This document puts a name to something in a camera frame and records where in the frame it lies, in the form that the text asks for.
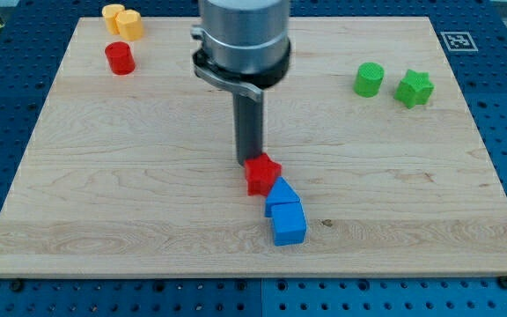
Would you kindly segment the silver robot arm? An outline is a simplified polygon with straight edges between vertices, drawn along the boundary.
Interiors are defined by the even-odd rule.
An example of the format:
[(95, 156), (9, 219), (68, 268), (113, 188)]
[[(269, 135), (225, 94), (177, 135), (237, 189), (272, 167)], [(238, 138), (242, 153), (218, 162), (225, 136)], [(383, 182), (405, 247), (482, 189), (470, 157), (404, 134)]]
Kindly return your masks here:
[(288, 0), (199, 0), (191, 37), (195, 75), (218, 89), (261, 103), (290, 60)]

